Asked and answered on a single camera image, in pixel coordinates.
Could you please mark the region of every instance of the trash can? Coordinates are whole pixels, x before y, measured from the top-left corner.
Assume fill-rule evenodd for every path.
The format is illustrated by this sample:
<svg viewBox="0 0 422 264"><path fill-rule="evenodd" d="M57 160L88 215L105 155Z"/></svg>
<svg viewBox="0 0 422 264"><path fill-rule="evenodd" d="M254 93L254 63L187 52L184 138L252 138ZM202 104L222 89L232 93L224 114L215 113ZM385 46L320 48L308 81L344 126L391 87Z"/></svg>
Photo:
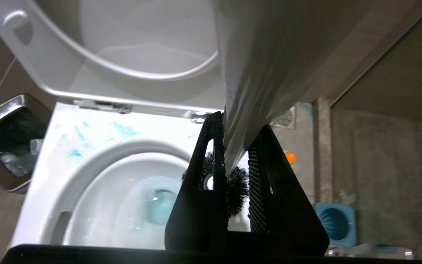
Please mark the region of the trash can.
<svg viewBox="0 0 422 264"><path fill-rule="evenodd" d="M0 105L0 187L5 191L27 190L50 116L41 102L27 94Z"/></svg>

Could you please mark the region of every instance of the toilet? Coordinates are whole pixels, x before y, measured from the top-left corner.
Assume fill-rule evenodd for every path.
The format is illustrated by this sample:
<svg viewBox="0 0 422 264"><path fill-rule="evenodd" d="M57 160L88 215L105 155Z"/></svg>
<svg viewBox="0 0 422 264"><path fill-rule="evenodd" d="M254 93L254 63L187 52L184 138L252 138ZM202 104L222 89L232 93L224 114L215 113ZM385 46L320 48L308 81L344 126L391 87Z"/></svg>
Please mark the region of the toilet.
<svg viewBox="0 0 422 264"><path fill-rule="evenodd" d="M0 36L63 99L10 247L164 249L201 124L225 105L209 0L0 0Z"/></svg>

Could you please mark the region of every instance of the orange ball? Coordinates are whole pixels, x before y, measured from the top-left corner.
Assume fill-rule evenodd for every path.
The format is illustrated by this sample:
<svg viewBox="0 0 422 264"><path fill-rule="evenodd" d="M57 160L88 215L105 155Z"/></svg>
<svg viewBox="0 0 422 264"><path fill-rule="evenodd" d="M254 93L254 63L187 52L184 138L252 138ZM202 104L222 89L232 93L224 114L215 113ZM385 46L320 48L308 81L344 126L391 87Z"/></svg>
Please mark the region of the orange ball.
<svg viewBox="0 0 422 264"><path fill-rule="evenodd" d="M296 155L291 151L286 152L286 159L288 159L289 164L293 164L296 161Z"/></svg>

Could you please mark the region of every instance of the orange object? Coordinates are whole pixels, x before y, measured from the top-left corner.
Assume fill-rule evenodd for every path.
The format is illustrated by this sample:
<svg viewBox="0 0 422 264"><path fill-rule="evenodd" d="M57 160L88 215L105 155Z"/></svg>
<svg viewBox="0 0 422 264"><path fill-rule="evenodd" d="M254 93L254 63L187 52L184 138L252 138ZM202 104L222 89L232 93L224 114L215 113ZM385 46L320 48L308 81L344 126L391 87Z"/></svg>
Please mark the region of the orange object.
<svg viewBox="0 0 422 264"><path fill-rule="evenodd" d="M286 152L286 159L288 159L289 164L293 164L296 161L296 155L291 151Z"/></svg>

